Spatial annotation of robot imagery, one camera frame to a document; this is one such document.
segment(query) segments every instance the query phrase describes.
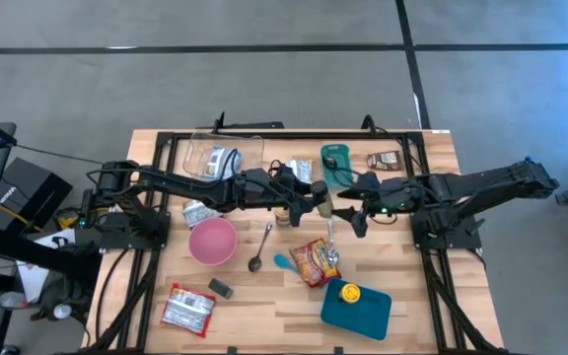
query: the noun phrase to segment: clear plastic container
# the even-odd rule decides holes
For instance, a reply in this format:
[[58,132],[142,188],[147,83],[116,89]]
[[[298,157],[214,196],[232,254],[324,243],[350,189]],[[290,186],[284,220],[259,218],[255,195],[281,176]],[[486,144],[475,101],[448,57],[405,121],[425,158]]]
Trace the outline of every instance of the clear plastic container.
[[189,145],[183,160],[183,169],[194,178],[210,180],[212,177],[205,173],[212,158],[214,148],[237,149],[241,154],[237,171],[262,168],[264,140],[259,136],[241,138],[195,132],[189,139]]

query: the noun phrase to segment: white paper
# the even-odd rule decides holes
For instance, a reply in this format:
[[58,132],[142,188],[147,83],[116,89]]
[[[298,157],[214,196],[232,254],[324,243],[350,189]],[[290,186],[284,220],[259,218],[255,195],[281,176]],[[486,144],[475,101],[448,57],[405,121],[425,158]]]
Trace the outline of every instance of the white paper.
[[[52,249],[58,249],[64,245],[75,242],[76,235],[72,229],[63,230],[35,240],[35,243]],[[28,300],[29,303],[38,301],[40,291],[43,288],[49,270],[18,260],[17,268],[19,268],[21,282],[24,285],[26,300]]]

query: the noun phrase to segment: pink bowl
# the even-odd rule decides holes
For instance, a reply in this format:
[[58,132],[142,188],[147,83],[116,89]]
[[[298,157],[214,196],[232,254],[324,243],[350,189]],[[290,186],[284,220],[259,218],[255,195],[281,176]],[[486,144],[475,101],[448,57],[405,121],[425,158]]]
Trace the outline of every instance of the pink bowl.
[[237,245],[238,235],[234,225],[218,217],[197,224],[189,235],[189,252],[208,266],[229,260]]

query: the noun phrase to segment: small black box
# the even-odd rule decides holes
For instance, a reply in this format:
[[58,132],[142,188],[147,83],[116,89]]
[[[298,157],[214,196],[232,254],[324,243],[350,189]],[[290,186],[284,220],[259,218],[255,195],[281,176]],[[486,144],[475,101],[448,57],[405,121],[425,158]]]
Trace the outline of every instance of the small black box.
[[[0,181],[0,203],[44,227],[71,191],[71,184],[35,164],[16,158]],[[26,225],[0,209],[0,230],[19,236]]]

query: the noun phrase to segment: black metal frame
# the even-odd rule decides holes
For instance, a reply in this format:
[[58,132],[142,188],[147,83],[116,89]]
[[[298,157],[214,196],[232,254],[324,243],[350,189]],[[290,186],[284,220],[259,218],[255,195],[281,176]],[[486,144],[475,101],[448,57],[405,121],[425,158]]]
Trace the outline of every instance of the black metal frame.
[[[222,128],[222,124],[215,124],[216,128]],[[410,149],[410,143],[415,145],[417,150],[417,156],[420,161],[420,165],[422,166],[422,174],[429,174],[429,166],[428,160],[426,155],[426,150],[424,146],[424,139],[421,132],[418,131],[390,131],[390,132],[379,132],[376,129],[376,125],[374,121],[371,119],[365,119],[362,129],[369,129],[369,131],[361,131],[361,132],[286,132],[286,131],[267,131],[263,130],[259,132],[259,135],[263,139],[325,139],[325,140],[357,140],[357,139],[368,139],[368,140],[396,140],[398,143],[402,144],[404,149]],[[225,132],[225,135],[229,136],[237,136],[237,137],[251,137],[254,136],[255,132]],[[189,139],[191,137],[191,133],[172,133],[172,132],[160,132],[157,136],[157,141],[155,145],[155,153],[153,156],[153,166],[158,168],[161,165],[161,156],[165,146],[170,142],[170,152],[169,152],[169,159],[166,165],[167,171],[171,172],[174,170],[175,167],[175,160],[177,156],[177,149],[178,149],[178,141],[181,139]],[[405,159],[405,170],[407,176],[412,178],[415,176],[414,165],[411,160]],[[169,196],[167,194],[162,194],[161,200],[161,211],[166,212],[168,209],[168,199]],[[147,194],[146,196],[146,204],[152,204],[153,195],[152,193]],[[470,324],[469,320],[465,314],[461,311],[459,305],[456,301],[455,295],[455,287],[453,285],[453,276],[451,272],[451,267],[448,259],[448,255],[445,248],[437,249],[437,255],[440,258],[440,269],[442,270],[442,277],[441,282],[442,289],[440,288],[439,284],[436,284],[432,280],[440,279],[440,276],[437,275],[437,272],[432,267],[433,260],[431,257],[431,253],[429,250],[422,248],[421,249],[421,257],[422,262],[424,265],[424,272],[426,275],[426,285],[427,285],[427,292],[429,295],[429,302],[431,306],[431,315],[432,321],[435,328],[436,334],[436,342],[438,351],[440,353],[453,353],[454,351],[468,351],[466,350],[465,340],[463,337],[463,332],[465,331],[470,337],[471,334],[474,334],[474,327]],[[133,265],[131,268],[131,274],[129,278],[128,284],[128,295],[127,299],[130,299],[137,286],[137,280],[139,278],[139,272],[141,269],[141,262],[142,262],[142,253],[143,251],[137,250],[135,252],[135,258],[133,260]],[[151,254],[151,264],[149,265],[149,269],[152,267],[157,270],[158,262],[159,262],[160,251],[153,250]],[[147,280],[148,286],[144,295],[143,301],[143,308],[142,313],[140,315],[140,326],[137,332],[137,342],[136,342],[136,349],[142,351],[146,345],[146,338],[148,333],[148,324],[149,318],[151,314],[151,306],[152,300],[154,296],[154,276],[152,280]],[[449,309],[451,310],[451,319],[453,324],[453,333],[456,339],[456,348],[450,348],[447,346],[446,337],[445,337],[445,330],[444,325],[442,323],[442,313],[440,310],[440,304],[438,301],[438,294],[442,297],[442,299],[447,303]],[[137,303],[138,300],[131,300],[131,303]],[[128,336],[128,328],[129,328],[129,320],[127,319],[124,326],[121,328],[119,333],[119,338],[117,342],[117,349],[122,349],[123,351],[131,351],[132,349],[126,348],[127,343],[127,336]],[[495,349],[479,349],[478,350],[495,350]]]

